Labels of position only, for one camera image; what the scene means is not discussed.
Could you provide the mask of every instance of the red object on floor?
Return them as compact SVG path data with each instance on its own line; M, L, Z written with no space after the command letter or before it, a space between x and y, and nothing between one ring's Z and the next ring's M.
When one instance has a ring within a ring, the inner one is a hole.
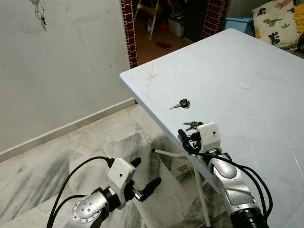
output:
M161 31L167 31L168 30L168 23L166 21L159 24L159 28Z

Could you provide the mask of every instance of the tan floor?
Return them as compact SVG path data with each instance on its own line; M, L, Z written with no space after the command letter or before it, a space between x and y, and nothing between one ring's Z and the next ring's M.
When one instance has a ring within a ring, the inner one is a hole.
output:
M176 37L169 31L160 31L158 28L156 28L153 34L152 41L149 41L148 33L145 30L145 22L138 20L135 26L139 65L164 56L189 44L183 38ZM171 44L171 48L161 48L155 44L156 41Z

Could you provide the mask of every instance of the white baseboard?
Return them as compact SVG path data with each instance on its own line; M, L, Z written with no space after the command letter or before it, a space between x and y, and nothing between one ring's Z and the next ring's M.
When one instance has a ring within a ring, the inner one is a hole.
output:
M76 120L72 123L68 123L62 127L54 129L45 134L42 134L38 137L25 141L17 146L13 146L5 151L0 152L0 162L7 160L9 158L12 158L14 156L17 156L25 151L28 151L30 149L37 147L39 145L47 143L55 138L68 134L78 128L81 128L85 125L88 125L96 120L104 118L104 117L111 115L113 113L116 113L120 110L123 110L133 104L135 104L135 100L134 100L134 98L130 98L130 99L122 101L116 105L113 105L113 106L103 109L99 112L96 112L92 115L86 116L86 117Z

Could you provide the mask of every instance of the round mark on table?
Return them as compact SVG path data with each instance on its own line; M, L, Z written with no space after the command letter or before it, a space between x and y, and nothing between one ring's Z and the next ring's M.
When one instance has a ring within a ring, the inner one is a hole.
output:
M251 83L248 81L240 81L238 82L238 86L243 89L250 89L252 87Z

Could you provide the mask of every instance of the car key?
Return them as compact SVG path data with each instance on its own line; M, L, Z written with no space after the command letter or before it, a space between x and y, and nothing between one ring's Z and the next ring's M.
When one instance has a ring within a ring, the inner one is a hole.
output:
M180 100L179 104L176 104L175 106L171 107L170 109L179 108L179 107L189 108L189 106L190 106L190 101L188 99L182 99L182 100Z

